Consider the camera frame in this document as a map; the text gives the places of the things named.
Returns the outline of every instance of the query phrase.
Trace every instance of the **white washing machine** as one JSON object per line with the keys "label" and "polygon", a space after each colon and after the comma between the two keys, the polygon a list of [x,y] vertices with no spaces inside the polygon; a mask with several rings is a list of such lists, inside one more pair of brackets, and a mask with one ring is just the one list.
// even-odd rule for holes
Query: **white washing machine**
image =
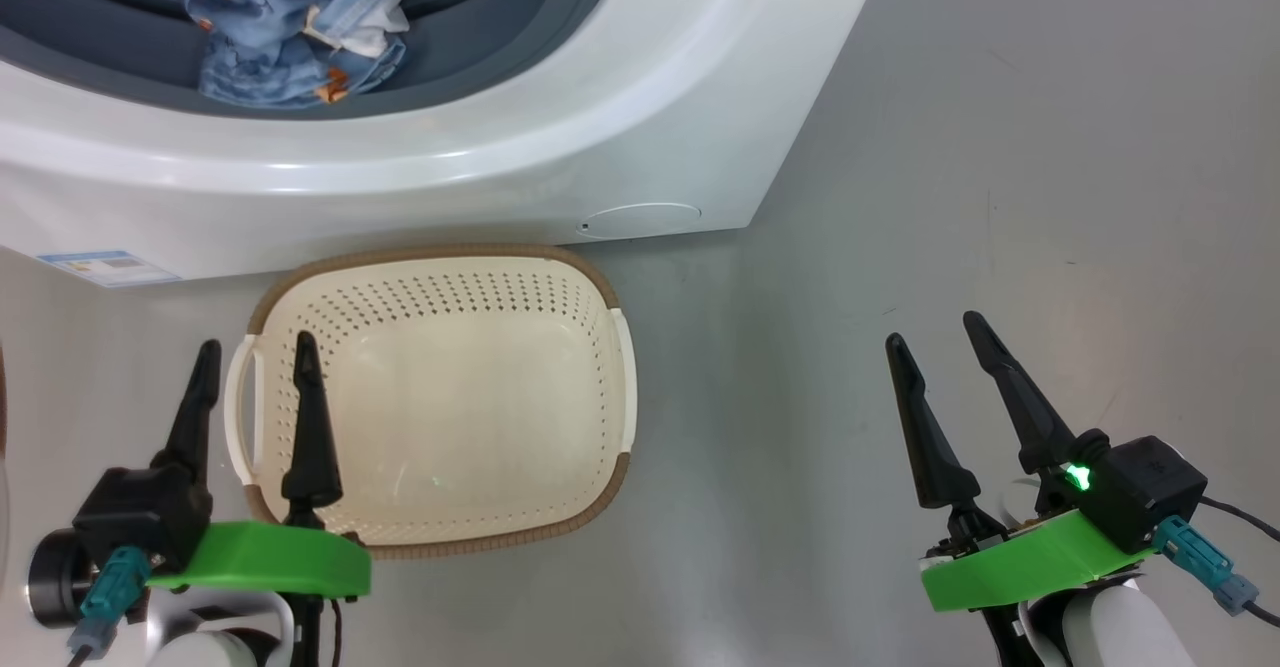
{"label": "white washing machine", "polygon": [[196,92],[178,0],[0,0],[0,245],[100,284],[745,227],[865,0],[404,0],[375,93]]}

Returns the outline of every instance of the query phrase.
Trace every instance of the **teal connector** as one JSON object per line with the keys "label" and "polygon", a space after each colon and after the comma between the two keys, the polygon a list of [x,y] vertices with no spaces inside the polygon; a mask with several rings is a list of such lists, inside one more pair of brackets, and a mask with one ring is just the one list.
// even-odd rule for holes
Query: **teal connector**
{"label": "teal connector", "polygon": [[82,618],[67,640],[73,654],[83,659],[101,659],[115,641],[116,625],[142,598],[151,579],[151,561],[136,547],[120,547],[111,553],[84,602]]}
{"label": "teal connector", "polygon": [[1233,617],[1258,597],[1258,588],[1231,571],[1235,563],[1181,517],[1169,517],[1156,527],[1152,547],[1189,572],[1213,593],[1213,599]]}

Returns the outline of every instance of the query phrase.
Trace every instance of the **clothing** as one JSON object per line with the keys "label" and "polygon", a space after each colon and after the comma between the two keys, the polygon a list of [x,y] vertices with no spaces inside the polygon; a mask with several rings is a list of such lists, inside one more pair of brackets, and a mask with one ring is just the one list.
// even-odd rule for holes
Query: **clothing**
{"label": "clothing", "polygon": [[[360,24],[347,29],[346,35],[334,38],[334,41],[330,41],[328,35],[320,29],[315,29],[315,15],[320,10],[312,6],[307,14],[307,28],[303,29],[303,33],[320,38],[321,42],[330,44],[333,47],[351,49],[357,55],[378,58],[381,52],[387,51],[387,33],[408,32],[408,19],[404,15],[404,10],[401,10],[399,3],[401,0],[384,1],[384,5],[388,8],[379,6],[375,10],[370,10]],[[332,29],[325,29],[325,32],[332,32]]]}
{"label": "clothing", "polygon": [[[404,44],[396,35],[383,35],[379,44],[367,32],[399,12],[399,0],[183,4],[193,20],[210,29],[200,92],[233,105],[311,108],[337,102],[378,87],[404,55]],[[346,41],[356,41],[362,52],[342,47]],[[378,46],[381,51],[371,52]]]}

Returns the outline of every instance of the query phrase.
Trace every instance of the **black cable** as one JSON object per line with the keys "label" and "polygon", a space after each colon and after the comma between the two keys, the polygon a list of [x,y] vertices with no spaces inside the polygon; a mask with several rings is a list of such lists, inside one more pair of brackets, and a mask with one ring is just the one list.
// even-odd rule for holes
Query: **black cable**
{"label": "black cable", "polygon": [[72,657],[72,661],[67,663],[67,667],[81,667],[81,664],[88,659],[90,654],[93,654],[93,648],[88,645],[77,649],[76,657]]}
{"label": "black cable", "polygon": [[1280,542],[1280,530],[1272,527],[1271,525],[1267,525],[1262,520],[1258,520],[1257,517],[1254,517],[1253,515],[1249,515],[1248,512],[1245,512],[1244,510],[1240,510],[1239,507],[1231,506],[1231,504],[1225,503],[1225,502],[1219,502],[1219,501],[1216,501],[1216,499],[1213,499],[1211,497],[1201,497],[1201,503],[1202,504],[1207,504],[1207,506],[1210,506],[1212,508],[1216,508],[1216,510],[1221,510],[1222,512],[1226,512],[1228,515],[1234,515],[1235,517],[1239,517],[1239,518],[1244,520],[1245,522],[1253,525],[1254,527],[1262,530],[1268,538],[1271,538],[1271,539],[1274,539],[1276,542]]}
{"label": "black cable", "polygon": [[1267,612],[1266,609],[1262,609],[1257,604],[1253,604],[1252,602],[1245,602],[1244,609],[1247,609],[1249,615],[1253,615],[1254,617],[1262,620],[1267,625],[1271,625],[1272,627],[1280,627],[1280,617]]}
{"label": "black cable", "polygon": [[342,608],[338,599],[330,599],[329,607],[333,607],[333,667],[338,667],[342,661]]}

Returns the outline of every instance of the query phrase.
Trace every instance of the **perforated basket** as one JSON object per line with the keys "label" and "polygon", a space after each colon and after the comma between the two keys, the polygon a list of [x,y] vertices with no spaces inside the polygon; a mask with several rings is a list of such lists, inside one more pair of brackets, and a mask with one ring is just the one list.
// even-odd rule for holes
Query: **perforated basket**
{"label": "perforated basket", "polygon": [[[275,284],[232,358],[228,448],[260,520],[288,513],[301,330],[324,361],[344,488],[320,517],[375,558],[561,535],[622,485],[635,357],[599,271],[550,247],[357,253]],[[241,426],[251,364],[252,454]]]}

